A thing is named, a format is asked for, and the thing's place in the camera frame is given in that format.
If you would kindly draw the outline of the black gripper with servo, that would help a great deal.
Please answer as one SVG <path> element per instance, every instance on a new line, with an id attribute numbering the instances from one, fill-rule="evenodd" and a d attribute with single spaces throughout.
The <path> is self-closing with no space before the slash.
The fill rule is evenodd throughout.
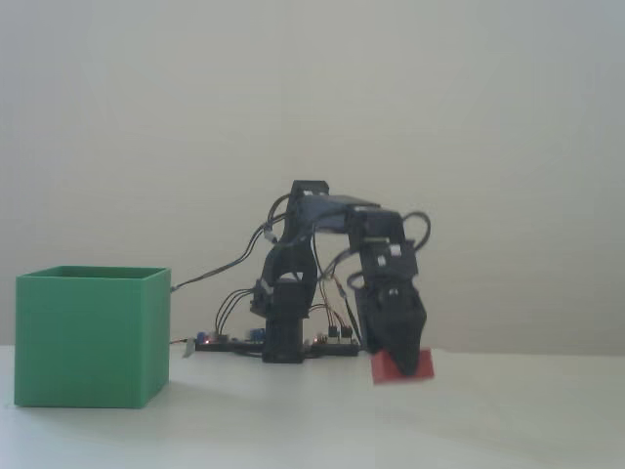
<path id="1" fill-rule="evenodd" d="M 362 347 L 384 353 L 401 376 L 415 376 L 427 313 L 413 284 L 418 275 L 413 242 L 368 240 L 358 256 L 361 269 L 347 284 L 354 292 Z"/>

